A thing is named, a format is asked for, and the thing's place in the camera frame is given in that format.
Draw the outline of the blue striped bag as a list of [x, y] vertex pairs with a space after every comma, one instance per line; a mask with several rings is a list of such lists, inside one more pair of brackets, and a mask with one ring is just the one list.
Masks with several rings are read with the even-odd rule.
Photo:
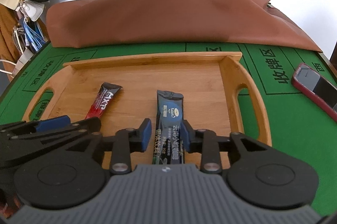
[[35, 53], [37, 53], [46, 43], [39, 23], [36, 21], [31, 21], [29, 19], [23, 19], [22, 27], [29, 46], [33, 49]]

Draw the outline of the black coffee stick sachet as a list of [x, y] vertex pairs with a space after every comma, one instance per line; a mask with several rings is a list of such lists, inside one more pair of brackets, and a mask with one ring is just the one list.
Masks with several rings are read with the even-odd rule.
[[181, 138], [183, 94], [156, 92], [156, 127], [152, 163], [155, 165], [183, 164], [185, 152]]

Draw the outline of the white small purse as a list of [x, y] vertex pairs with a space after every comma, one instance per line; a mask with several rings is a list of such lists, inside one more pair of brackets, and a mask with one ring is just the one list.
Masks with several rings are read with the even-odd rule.
[[20, 11], [31, 21], [37, 21], [45, 9], [45, 4], [36, 1], [24, 0], [20, 1], [16, 11]]

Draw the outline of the red black coffee stick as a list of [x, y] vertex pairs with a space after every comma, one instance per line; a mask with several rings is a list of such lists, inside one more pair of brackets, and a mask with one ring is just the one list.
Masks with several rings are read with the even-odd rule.
[[122, 89], [122, 86], [104, 82], [96, 95], [85, 119], [97, 117], [100, 118], [106, 111], [114, 96]]

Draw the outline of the orange hanging coat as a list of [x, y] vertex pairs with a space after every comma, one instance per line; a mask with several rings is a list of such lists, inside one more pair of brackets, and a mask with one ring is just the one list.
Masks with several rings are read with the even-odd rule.
[[1, 39], [1, 59], [17, 63], [21, 56], [20, 51], [15, 46], [13, 40], [13, 28], [18, 25], [16, 11], [13, 11], [1, 4], [0, 7], [0, 39]]

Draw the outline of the white paper bag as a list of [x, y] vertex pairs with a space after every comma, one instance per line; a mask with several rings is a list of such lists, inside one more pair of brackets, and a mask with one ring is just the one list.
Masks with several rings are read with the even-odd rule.
[[5, 74], [9, 81], [12, 81], [33, 56], [34, 54], [30, 51], [30, 49], [26, 48], [16, 63], [10, 60], [1, 59], [1, 64], [3, 65], [1, 73]]

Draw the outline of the red cased smartphone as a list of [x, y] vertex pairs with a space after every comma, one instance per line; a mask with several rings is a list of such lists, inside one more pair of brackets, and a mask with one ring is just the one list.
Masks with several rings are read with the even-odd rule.
[[295, 70], [291, 83], [334, 121], [337, 120], [336, 86], [304, 63], [299, 64]]

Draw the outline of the wooden serving tray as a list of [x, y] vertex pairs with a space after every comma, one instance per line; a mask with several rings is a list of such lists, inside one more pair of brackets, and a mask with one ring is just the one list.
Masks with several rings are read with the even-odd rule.
[[238, 94], [247, 89], [258, 124], [258, 140], [271, 145], [269, 119], [262, 96], [249, 72], [239, 62], [241, 52], [178, 52], [107, 57], [65, 63], [31, 99], [23, 119], [28, 121], [46, 90], [53, 96], [42, 119], [68, 115], [72, 121], [85, 118], [104, 82], [121, 90], [102, 115], [101, 132], [114, 135], [137, 127], [145, 118], [156, 119], [156, 93], [181, 93], [183, 116], [195, 129], [218, 135], [244, 133]]

